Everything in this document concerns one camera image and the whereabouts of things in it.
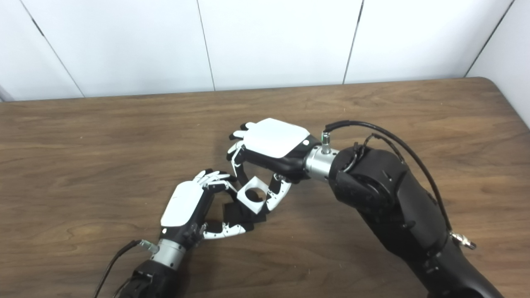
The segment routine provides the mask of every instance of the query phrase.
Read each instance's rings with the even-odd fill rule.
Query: robotic arm
[[[158,245],[146,240],[133,241],[118,252],[111,261],[100,285],[94,293],[97,297],[113,262],[129,248],[140,245],[149,250],[151,257],[140,264],[132,276],[116,291],[120,298],[169,298],[175,297],[180,280],[177,269],[187,251],[196,247],[202,239],[224,238],[246,231],[240,224],[205,222],[214,195],[225,191],[236,200],[236,189],[230,183],[235,178],[225,172],[201,171],[191,181],[180,183],[162,215]]]
[[[372,134],[363,145],[356,143],[340,151],[332,149],[330,132],[351,125],[378,130],[386,137]],[[368,147],[372,137],[387,142],[393,152]],[[237,198],[255,215],[268,213],[283,198],[288,186],[278,185],[310,178],[327,182],[337,200],[355,208],[383,246],[408,264],[430,297],[502,298],[463,255],[461,246],[470,249],[476,246],[452,231],[426,167],[402,140],[385,129],[365,122],[341,121],[327,125],[319,141],[302,127],[265,119],[242,125],[231,139],[240,141],[228,151],[227,158],[246,189],[240,190]],[[404,147],[418,162],[436,199],[423,189],[389,139]],[[272,191],[261,203],[253,202],[248,190],[266,186],[257,177],[251,180],[246,177],[245,161],[274,172]]]

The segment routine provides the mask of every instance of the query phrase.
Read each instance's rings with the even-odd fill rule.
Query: wood grain surface
[[[91,297],[119,248],[156,241],[175,186],[230,170],[228,135],[267,117],[313,135],[357,119],[400,136],[435,177],[455,231],[479,245],[464,251],[470,262],[505,297],[528,297],[530,133],[483,78],[0,103],[0,297]],[[368,134],[341,129],[332,145]],[[209,217],[227,201],[219,195]],[[100,297],[148,256],[119,259]],[[293,186],[251,233],[204,241],[184,265],[185,297],[426,296],[317,181]]]

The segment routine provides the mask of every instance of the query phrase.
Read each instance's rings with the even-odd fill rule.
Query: white wall
[[[510,1],[2,0],[0,96],[462,77]]]
[[[87,97],[213,90],[196,0],[23,2]]]
[[[19,0],[0,1],[0,98],[82,97]]]
[[[346,83],[462,77],[511,0],[366,0]]]
[[[217,90],[341,84],[361,0],[200,0]]]
[[[530,127],[530,1],[514,1],[467,76],[492,80]]]

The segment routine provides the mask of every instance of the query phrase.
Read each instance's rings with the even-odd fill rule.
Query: black cable
[[[403,155],[401,155],[401,152],[399,152],[398,148],[396,148],[394,143],[390,142],[390,140],[385,138],[384,136],[378,135],[378,134],[371,134],[369,137],[366,138],[366,140],[365,140],[365,142],[363,144],[363,147],[362,147],[362,152],[361,152],[360,158],[363,156],[364,150],[366,149],[366,146],[368,145],[368,142],[370,141],[371,138],[382,139],[388,146],[390,146],[390,148],[392,148],[392,150],[394,150],[394,153],[395,153],[395,155],[397,155],[397,158],[399,158],[399,160],[403,164],[407,164],[405,162],[405,159],[403,158]]]
[[[121,284],[121,286],[114,292],[114,295],[112,298],[116,298],[118,294],[121,292],[121,289],[123,289],[129,282],[131,281],[131,278],[127,278],[124,283]]]
[[[107,268],[105,269],[105,272],[103,273],[103,277],[101,277],[101,280],[98,284],[98,286],[96,287],[96,291],[94,292],[94,296],[93,298],[97,298],[97,296],[99,295],[99,292],[101,291],[101,287],[103,287],[103,283],[105,283],[105,279],[107,278],[107,276],[109,276],[109,273],[110,273],[110,269],[112,269],[112,266],[114,265],[114,263],[116,262],[116,260],[124,253],[126,253],[129,249],[137,246],[138,244],[140,244],[141,240],[132,240],[131,242],[129,242],[127,245],[125,245],[123,248],[121,248],[120,250],[118,250],[118,252],[116,253],[116,255],[112,258],[112,260],[110,260],[110,263],[109,265],[107,266]]]
[[[453,228],[451,227],[451,223],[449,222],[449,217],[447,216],[447,212],[445,211],[444,202],[441,199],[440,191],[438,190],[438,186],[436,186],[436,183],[434,182],[434,178],[431,176],[431,174],[429,173],[429,170],[427,170],[427,167],[421,161],[420,157],[416,155],[416,153],[412,150],[411,147],[409,147],[402,139],[398,138],[396,135],[392,134],[388,130],[382,127],[379,127],[377,125],[364,122],[364,121],[343,120],[343,121],[331,123],[331,124],[326,125],[323,132],[330,133],[337,128],[341,128],[345,126],[362,126],[362,127],[367,127],[367,128],[376,130],[384,134],[391,140],[395,141],[396,143],[398,143],[401,147],[403,147],[410,154],[410,156],[414,159],[414,161],[416,161],[421,171],[424,173],[425,177],[427,177],[427,180],[429,181],[432,191],[434,192],[434,195],[436,197],[436,201],[438,202],[438,206],[440,206],[440,211],[441,211],[442,216],[444,217],[445,224],[450,231],[453,230]]]

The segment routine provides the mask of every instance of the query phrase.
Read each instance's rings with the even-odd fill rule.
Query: cable connector
[[[458,242],[458,244],[464,246],[464,247],[467,247],[471,250],[474,250],[476,249],[476,244],[471,242],[466,236],[462,235],[462,234],[457,234],[453,231],[450,231],[449,235],[451,235],[451,237],[456,240]]]
[[[151,253],[157,253],[160,250],[160,247],[158,247],[158,245],[151,243],[145,239],[142,239],[138,245],[150,251]]]
[[[330,141],[331,141],[330,133],[322,132],[322,154],[331,153]]]

